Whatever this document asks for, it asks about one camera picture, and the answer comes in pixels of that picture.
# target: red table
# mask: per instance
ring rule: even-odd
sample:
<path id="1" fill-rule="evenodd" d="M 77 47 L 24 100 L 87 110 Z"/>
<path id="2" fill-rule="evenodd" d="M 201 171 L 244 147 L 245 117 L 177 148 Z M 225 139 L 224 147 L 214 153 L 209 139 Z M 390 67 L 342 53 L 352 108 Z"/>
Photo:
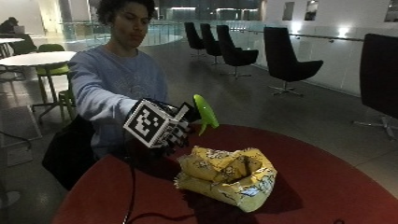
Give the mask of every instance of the red table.
<path id="1" fill-rule="evenodd" d="M 273 193 L 253 213 L 205 196 L 177 190 L 176 158 L 199 145 L 220 150 L 257 147 L 278 171 Z M 322 149 L 277 133 L 221 125 L 191 137 L 191 147 L 145 169 L 136 169 L 136 188 L 127 163 L 113 156 L 88 170 L 67 195 L 52 224 L 124 222 L 135 191 L 133 223 L 398 223 L 398 201 L 345 161 Z"/>

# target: carpet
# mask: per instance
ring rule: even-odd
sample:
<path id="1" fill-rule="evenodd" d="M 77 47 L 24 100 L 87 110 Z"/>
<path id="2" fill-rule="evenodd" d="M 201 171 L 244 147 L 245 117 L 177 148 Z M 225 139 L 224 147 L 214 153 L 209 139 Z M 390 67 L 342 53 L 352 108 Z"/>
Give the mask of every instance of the carpet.
<path id="1" fill-rule="evenodd" d="M 43 137 L 28 105 L 0 110 L 0 131 L 28 140 Z M 0 147 L 11 147 L 25 143 L 27 141 L 20 138 L 0 134 Z"/>

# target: white round table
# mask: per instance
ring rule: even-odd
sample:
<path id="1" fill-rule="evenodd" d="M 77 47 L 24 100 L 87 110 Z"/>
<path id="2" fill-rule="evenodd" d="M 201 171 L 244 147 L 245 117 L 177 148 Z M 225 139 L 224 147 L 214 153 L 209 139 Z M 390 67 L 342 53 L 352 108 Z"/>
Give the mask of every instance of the white round table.
<path id="1" fill-rule="evenodd" d="M 68 62 L 75 54 L 76 54 L 76 52 L 73 52 L 73 51 L 52 51 L 52 52 L 23 54 L 23 55 L 12 56 L 12 57 L 8 57 L 8 58 L 4 58 L 0 60 L 0 65 L 4 65 L 4 66 L 20 66 L 20 67 L 43 66 L 47 69 L 48 84 L 49 84 L 49 88 L 51 88 L 53 102 L 32 105 L 32 108 L 35 106 L 48 106 L 49 105 L 49 108 L 39 116 L 40 123 L 41 123 L 41 117 L 49 112 L 49 110 L 52 110 L 59 105 L 57 93 L 53 88 L 53 83 L 52 83 L 48 66 Z"/>

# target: person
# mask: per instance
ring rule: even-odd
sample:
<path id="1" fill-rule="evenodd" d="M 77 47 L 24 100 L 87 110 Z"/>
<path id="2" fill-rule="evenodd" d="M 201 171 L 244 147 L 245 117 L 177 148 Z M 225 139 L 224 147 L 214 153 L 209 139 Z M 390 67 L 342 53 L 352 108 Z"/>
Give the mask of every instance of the person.
<path id="1" fill-rule="evenodd" d="M 13 26 L 17 26 L 17 22 L 19 20 L 16 20 L 15 17 L 10 17 L 10 19 L 0 24 L 0 34 L 13 34 Z"/>
<path id="2" fill-rule="evenodd" d="M 124 145 L 124 123 L 141 98 L 167 102 L 165 73 L 139 50 L 155 13 L 153 0 L 103 0 L 99 21 L 111 27 L 109 41 L 77 52 L 69 78 L 80 116 L 92 122 L 96 159 Z"/>

